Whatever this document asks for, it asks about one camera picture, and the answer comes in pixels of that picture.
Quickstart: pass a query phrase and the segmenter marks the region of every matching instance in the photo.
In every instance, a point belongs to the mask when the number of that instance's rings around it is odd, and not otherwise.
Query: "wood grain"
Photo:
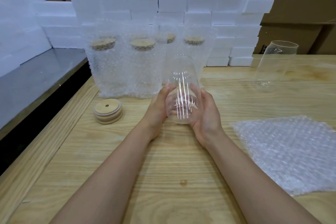
[[[273,93],[260,93],[251,87],[255,68],[205,68],[202,84],[216,101],[225,131],[241,147],[230,126],[240,120],[307,115],[336,128],[335,66],[336,56],[298,57]],[[121,98],[122,118],[114,124],[101,125],[93,115],[94,106],[101,99],[98,95],[91,98],[9,223],[48,223],[137,124],[150,102]],[[336,224],[336,192],[311,193],[296,200],[323,224]],[[246,222],[190,127],[167,121],[148,147],[123,223]]]
[[[6,223],[22,202],[97,92],[90,78],[0,176],[0,223]]]

